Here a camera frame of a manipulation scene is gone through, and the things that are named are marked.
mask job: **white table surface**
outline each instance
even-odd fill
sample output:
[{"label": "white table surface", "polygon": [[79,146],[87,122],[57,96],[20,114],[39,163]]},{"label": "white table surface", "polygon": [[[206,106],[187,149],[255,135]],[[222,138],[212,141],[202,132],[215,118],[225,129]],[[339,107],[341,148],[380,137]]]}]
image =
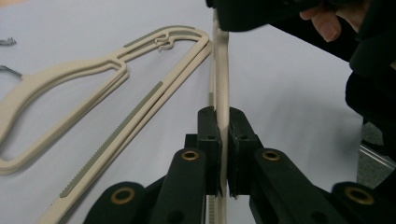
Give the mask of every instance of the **white table surface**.
[{"label": "white table surface", "polygon": [[[25,75],[74,60],[105,56],[168,25],[211,35],[205,1],[30,0],[0,7],[0,64]],[[0,223],[35,223],[130,110],[189,49],[179,42],[128,63],[130,78],[38,159],[0,176]],[[265,147],[286,152],[313,184],[330,190],[355,181],[361,117],[345,103],[347,63],[274,27],[230,37],[231,106],[245,112]],[[65,222],[82,223],[101,193],[121,181],[144,186],[165,175],[186,133],[196,133],[197,111],[208,105],[210,58],[125,148],[84,194]],[[0,157],[24,151],[110,73],[78,78],[48,91],[21,114]],[[18,79],[0,72],[0,99]],[[228,223],[254,223],[248,198],[229,201]]]}]

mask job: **beige plastic hanger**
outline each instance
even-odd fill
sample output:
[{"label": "beige plastic hanger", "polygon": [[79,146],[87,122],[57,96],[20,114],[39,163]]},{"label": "beige plastic hanger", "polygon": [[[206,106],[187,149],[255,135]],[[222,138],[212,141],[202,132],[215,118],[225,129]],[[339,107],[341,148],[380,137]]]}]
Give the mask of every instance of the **beige plastic hanger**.
[{"label": "beige plastic hanger", "polygon": [[219,28],[217,11],[213,10],[213,53],[209,101],[215,107],[221,135],[220,186],[222,195],[208,196],[209,224],[227,223],[227,161],[230,123],[230,81],[228,63],[229,33]]},{"label": "beige plastic hanger", "polygon": [[130,44],[136,49],[133,53],[123,54],[120,59],[130,60],[140,49],[167,43],[162,49],[170,49],[177,40],[191,40],[196,44],[187,52],[170,73],[159,82],[141,103],[130,113],[111,134],[98,151],[92,156],[60,197],[37,223],[58,223],[89,185],[113,162],[128,146],[137,133],[154,116],[178,87],[187,79],[196,67],[210,54],[211,42],[208,35],[200,30],[185,26],[162,28]]},{"label": "beige plastic hanger", "polygon": [[[117,70],[86,102],[50,128],[21,155],[10,161],[0,159],[0,175],[8,175],[17,171],[114,91],[128,78],[126,62],[154,49],[172,47],[175,40],[183,38],[185,35],[183,33],[185,31],[182,28],[185,27],[162,28],[125,45],[122,49],[118,49],[103,58],[63,63],[31,76],[22,76],[22,82],[0,102],[0,118],[2,118],[0,145],[5,141],[12,125],[22,110],[42,93],[73,78],[97,74],[109,69]],[[178,36],[169,37],[172,32],[168,29],[174,29],[173,33],[178,34]]]}]

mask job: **finger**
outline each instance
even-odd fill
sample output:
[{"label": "finger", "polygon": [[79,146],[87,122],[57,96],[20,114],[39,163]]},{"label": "finger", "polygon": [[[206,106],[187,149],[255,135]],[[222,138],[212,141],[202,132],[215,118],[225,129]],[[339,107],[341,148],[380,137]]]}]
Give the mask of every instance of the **finger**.
[{"label": "finger", "polygon": [[317,7],[311,7],[307,10],[300,12],[301,19],[309,21],[315,16],[317,16],[323,10],[323,2],[321,2]]},{"label": "finger", "polygon": [[358,32],[367,14],[371,1],[364,1],[363,4],[351,4],[340,7],[336,15],[345,19],[352,28]]},{"label": "finger", "polygon": [[315,29],[327,42],[336,40],[341,34],[341,24],[334,11],[323,8],[311,21]]}]

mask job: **hanger hook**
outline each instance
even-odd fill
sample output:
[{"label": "hanger hook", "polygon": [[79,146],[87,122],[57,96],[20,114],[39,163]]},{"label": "hanger hook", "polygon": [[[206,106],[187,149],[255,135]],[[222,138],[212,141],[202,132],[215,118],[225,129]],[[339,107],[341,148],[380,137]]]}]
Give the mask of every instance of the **hanger hook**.
[{"label": "hanger hook", "polygon": [[21,73],[13,70],[13,69],[11,69],[11,68],[9,68],[7,66],[4,66],[4,65],[0,65],[0,70],[8,71],[8,72],[12,73],[13,75],[15,75],[15,76],[17,76],[19,78],[22,78],[22,76],[23,76]]},{"label": "hanger hook", "polygon": [[17,43],[17,41],[14,38],[12,38],[12,37],[9,37],[7,40],[0,40],[0,45],[1,46],[11,46],[11,45],[14,45],[16,43]]}]

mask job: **black clamp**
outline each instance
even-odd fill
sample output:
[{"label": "black clamp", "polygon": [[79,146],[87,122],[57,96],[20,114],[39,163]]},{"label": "black clamp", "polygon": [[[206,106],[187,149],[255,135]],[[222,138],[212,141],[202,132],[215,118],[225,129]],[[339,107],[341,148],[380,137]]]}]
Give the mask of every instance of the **black clamp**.
[{"label": "black clamp", "polygon": [[[332,192],[312,185],[281,151],[264,148],[245,114],[230,110],[228,182],[231,196],[249,195],[256,223],[396,223],[396,206],[371,189],[346,182]],[[86,224],[205,222],[206,195],[219,195],[221,140],[213,107],[198,113],[166,176],[143,188],[122,182],[107,189]]]}]

